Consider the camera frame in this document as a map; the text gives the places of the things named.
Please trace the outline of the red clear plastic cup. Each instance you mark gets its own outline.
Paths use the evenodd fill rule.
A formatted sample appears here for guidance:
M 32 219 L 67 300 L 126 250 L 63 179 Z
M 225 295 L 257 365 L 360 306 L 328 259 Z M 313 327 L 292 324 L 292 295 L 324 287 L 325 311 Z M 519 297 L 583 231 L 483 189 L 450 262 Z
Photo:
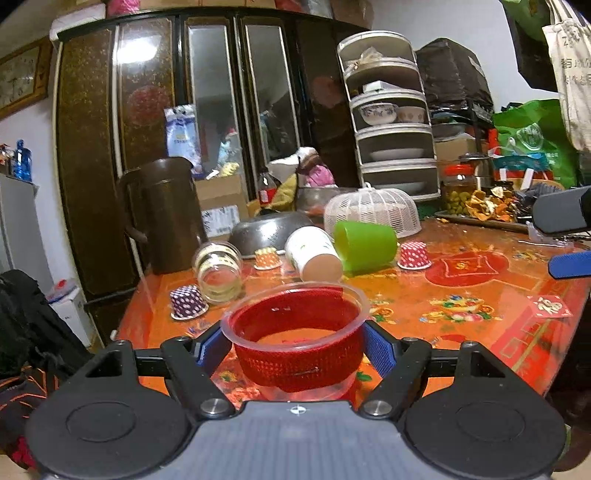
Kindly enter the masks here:
M 222 316 L 221 331 L 264 399 L 332 401 L 355 382 L 369 317 L 361 290 L 300 282 L 240 300 Z

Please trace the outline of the clear glass jar cup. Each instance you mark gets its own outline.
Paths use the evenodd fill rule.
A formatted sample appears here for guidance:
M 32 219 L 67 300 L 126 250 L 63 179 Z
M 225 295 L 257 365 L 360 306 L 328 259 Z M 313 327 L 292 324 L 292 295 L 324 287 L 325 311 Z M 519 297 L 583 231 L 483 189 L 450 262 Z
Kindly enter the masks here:
M 200 293 L 211 304 L 223 304 L 242 294 L 242 256 L 228 242 L 207 242 L 195 252 L 192 269 Z

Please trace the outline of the purple dotted cupcake liner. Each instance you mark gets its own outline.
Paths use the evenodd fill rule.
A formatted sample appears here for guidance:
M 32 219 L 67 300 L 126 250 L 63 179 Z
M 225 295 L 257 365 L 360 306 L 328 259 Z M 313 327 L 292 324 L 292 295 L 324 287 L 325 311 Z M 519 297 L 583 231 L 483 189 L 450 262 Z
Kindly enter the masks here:
M 188 321 L 204 315 L 209 306 L 195 284 L 176 288 L 169 293 L 171 318 Z

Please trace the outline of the tray of dried peels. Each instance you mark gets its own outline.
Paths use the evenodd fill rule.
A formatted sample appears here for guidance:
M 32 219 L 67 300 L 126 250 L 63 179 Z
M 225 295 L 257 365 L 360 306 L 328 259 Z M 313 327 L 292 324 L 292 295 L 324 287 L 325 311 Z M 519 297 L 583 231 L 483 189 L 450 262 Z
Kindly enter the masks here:
M 467 202 L 468 216 L 449 214 L 445 203 L 444 209 L 435 216 L 457 224 L 526 233 L 528 218 L 522 215 L 521 206 L 521 198 L 512 188 L 495 186 L 475 190 Z

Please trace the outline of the green shopping bag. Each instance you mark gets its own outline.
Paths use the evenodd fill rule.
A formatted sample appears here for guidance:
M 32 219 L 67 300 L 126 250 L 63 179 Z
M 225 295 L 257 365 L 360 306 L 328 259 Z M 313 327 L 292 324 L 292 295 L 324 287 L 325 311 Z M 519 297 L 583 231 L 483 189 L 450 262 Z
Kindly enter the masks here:
M 554 180 L 569 189 L 578 185 L 579 154 L 567 138 L 559 101 L 532 100 L 493 115 L 498 146 L 489 151 L 495 175 Z

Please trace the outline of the red lid pickle jar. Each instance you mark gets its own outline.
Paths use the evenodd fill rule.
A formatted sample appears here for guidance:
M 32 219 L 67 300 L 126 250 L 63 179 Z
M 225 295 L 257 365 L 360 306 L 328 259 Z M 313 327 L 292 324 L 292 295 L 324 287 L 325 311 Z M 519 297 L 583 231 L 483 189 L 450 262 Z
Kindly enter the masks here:
M 449 214 L 468 216 L 467 202 L 477 187 L 470 164 L 449 165 L 444 169 L 442 195 Z

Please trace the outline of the yellow orange cupcake liner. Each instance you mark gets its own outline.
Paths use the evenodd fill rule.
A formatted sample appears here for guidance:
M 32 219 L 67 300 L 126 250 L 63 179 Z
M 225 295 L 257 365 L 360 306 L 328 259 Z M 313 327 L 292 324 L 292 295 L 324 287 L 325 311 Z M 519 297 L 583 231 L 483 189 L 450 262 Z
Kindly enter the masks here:
M 254 268 L 259 271 L 267 271 L 279 268 L 281 265 L 280 254 L 274 247 L 263 247 L 254 252 Z

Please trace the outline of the steel colander bowl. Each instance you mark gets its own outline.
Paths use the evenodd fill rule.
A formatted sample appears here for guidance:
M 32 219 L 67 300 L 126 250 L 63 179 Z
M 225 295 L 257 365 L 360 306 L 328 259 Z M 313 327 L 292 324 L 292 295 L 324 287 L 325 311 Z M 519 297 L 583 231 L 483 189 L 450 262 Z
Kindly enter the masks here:
M 312 222 L 304 213 L 267 213 L 236 224 L 229 234 L 228 242 L 245 259 L 253 259 L 257 250 L 267 247 L 273 247 L 281 255 L 287 238 L 305 226 L 312 226 Z

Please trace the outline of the cardboard box with label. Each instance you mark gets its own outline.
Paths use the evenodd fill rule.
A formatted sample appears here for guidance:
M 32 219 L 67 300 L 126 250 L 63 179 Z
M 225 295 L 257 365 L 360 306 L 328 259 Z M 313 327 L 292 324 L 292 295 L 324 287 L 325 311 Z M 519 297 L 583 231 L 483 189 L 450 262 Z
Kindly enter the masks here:
M 194 181 L 194 185 L 209 241 L 228 239 L 235 225 L 249 219 L 247 198 L 239 175 Z

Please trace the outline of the black bag on rack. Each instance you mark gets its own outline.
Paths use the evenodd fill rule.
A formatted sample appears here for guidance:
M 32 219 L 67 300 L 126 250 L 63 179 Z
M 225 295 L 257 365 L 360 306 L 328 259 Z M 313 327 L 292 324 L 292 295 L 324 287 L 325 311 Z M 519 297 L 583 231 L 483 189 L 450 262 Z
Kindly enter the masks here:
M 425 95 L 432 111 L 474 113 L 492 123 L 494 103 L 477 55 L 448 38 L 416 51 Z

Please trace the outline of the white tote bag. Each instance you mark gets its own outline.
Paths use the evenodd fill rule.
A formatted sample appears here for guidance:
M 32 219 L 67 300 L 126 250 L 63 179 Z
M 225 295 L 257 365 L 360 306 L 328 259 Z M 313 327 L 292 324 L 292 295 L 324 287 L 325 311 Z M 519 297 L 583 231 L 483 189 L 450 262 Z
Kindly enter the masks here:
M 543 27 L 567 137 L 590 152 L 590 23 L 568 1 L 546 0 L 550 24 Z

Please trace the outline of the white tiered dish rack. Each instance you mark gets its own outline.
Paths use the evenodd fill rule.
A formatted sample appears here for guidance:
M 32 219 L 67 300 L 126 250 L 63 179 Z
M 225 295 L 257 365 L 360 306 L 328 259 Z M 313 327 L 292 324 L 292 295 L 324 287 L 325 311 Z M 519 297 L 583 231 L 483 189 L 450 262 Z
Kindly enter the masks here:
M 417 202 L 439 198 L 431 116 L 410 41 L 370 30 L 342 40 L 337 55 L 363 186 L 396 188 Z

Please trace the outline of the soda bottle red label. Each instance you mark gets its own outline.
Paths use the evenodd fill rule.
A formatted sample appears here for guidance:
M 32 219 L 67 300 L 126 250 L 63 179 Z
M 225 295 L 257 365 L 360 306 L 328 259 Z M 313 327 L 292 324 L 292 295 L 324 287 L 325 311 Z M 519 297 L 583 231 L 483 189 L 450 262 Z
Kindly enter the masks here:
M 269 170 L 263 169 L 263 171 L 259 173 L 259 179 L 257 180 L 257 197 L 259 198 L 260 209 L 270 209 L 276 191 L 276 179 L 270 175 Z

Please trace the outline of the blue water bottle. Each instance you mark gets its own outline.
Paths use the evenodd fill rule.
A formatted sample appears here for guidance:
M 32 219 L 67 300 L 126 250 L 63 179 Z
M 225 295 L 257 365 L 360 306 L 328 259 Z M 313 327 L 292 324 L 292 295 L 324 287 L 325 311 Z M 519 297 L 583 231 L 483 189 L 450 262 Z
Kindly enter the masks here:
M 12 173 L 17 179 L 32 182 L 32 154 L 22 139 L 17 141 L 14 151 Z

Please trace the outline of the dark wooden cabinet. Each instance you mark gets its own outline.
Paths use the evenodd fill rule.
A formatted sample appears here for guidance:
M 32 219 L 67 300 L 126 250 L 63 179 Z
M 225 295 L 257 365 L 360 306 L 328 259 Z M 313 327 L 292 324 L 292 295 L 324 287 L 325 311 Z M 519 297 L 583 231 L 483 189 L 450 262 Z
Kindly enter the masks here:
M 53 126 L 65 228 L 86 309 L 108 341 L 149 263 L 124 231 L 117 180 L 164 158 L 164 112 L 192 105 L 204 173 L 259 170 L 301 146 L 341 187 L 359 185 L 337 47 L 359 27 L 307 13 L 176 8 L 73 27 L 58 36 Z

